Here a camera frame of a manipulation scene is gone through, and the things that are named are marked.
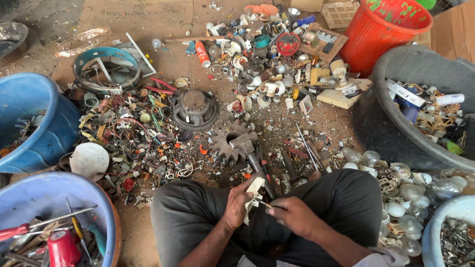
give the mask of red wire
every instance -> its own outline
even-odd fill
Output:
[[[147,128],[145,128],[145,126],[143,126],[140,122],[134,120],[134,119],[131,119],[131,118],[122,118],[122,119],[118,119],[113,125],[112,125],[112,131],[114,131],[114,134],[117,136],[117,133],[115,132],[114,130],[114,127],[115,125],[120,122],[120,121],[131,121],[133,123],[136,123],[138,124],[140,127],[142,127],[142,129],[147,133],[147,135],[149,136],[148,140],[149,140],[149,147],[147,149],[147,153],[150,152],[150,147],[152,146],[152,137],[150,136],[150,134],[148,133],[147,131]],[[110,173],[110,172],[103,172],[102,174],[104,175],[126,175],[126,174],[130,174],[130,173],[133,173],[134,171],[138,170],[140,168],[140,166],[142,166],[142,163],[140,163],[133,171],[131,172],[123,172],[123,173]]]

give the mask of red screwdriver handle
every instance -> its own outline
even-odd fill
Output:
[[[13,227],[13,228],[7,228],[0,230],[0,241],[7,240],[14,235],[21,235],[21,234],[26,234],[29,231],[29,224],[24,223],[18,227]]]

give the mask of wooden crate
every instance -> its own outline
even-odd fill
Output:
[[[321,13],[329,29],[346,28],[360,7],[359,2],[325,3]]]

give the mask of concrete floor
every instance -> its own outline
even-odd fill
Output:
[[[157,69],[156,77],[163,80],[172,80],[179,77],[188,77],[191,88],[211,91],[220,103],[220,121],[230,119],[230,115],[224,112],[224,107],[234,99],[232,89],[235,84],[227,79],[209,80],[205,69],[199,64],[196,55],[187,55],[185,46],[181,43],[170,43],[164,47],[168,50],[155,52],[152,48],[152,39],[185,37],[187,30],[191,36],[202,36],[207,22],[217,24],[238,18],[243,8],[248,4],[272,3],[271,0],[238,0],[216,1],[218,6],[223,6],[220,11],[208,8],[209,0],[51,0],[51,1],[23,1],[23,0],[0,0],[1,5],[10,5],[9,9],[15,8],[2,17],[2,21],[16,20],[30,27],[36,27],[38,35],[44,44],[27,52],[25,58],[0,68],[0,77],[17,72],[39,72],[52,76],[60,85],[66,86],[74,80],[71,64],[74,58],[54,59],[50,51],[54,45],[51,40],[67,38],[76,33],[71,30],[76,26],[77,32],[82,32],[97,27],[108,26],[113,31],[110,40],[127,40],[125,33],[131,34],[144,53],[150,55],[153,65]],[[289,7],[290,0],[278,1]],[[326,25],[323,18],[317,19]],[[109,41],[104,46],[112,45]],[[317,133],[324,132],[331,137],[334,149],[338,149],[339,140],[348,138],[349,144],[355,149],[362,151],[361,146],[354,139],[351,128],[351,112],[325,103],[314,102],[314,111],[309,118],[304,118],[301,112],[294,108],[296,114],[291,114],[280,103],[271,112],[253,108],[251,121],[256,125],[263,125],[266,121],[282,124],[286,128],[283,132],[266,132],[263,134],[264,155],[272,153],[276,145],[280,145],[282,137],[293,135],[296,129],[292,129],[294,119],[300,121],[304,130],[314,130]],[[316,122],[310,125],[307,121]],[[323,142],[319,142],[317,149],[323,148]],[[274,162],[271,165],[271,173],[280,175],[282,165]],[[218,177],[220,187],[229,185],[228,177]],[[150,222],[149,208],[142,210],[134,206],[125,206],[119,200],[115,205],[122,221],[122,255],[118,267],[158,267],[159,257],[156,251],[152,225]]]

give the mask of metal bowl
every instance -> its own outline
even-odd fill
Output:
[[[28,27],[18,22],[0,23],[0,67],[19,59],[27,50]]]
[[[288,8],[287,13],[289,13],[290,19],[297,19],[297,17],[301,14],[300,10],[295,8]]]

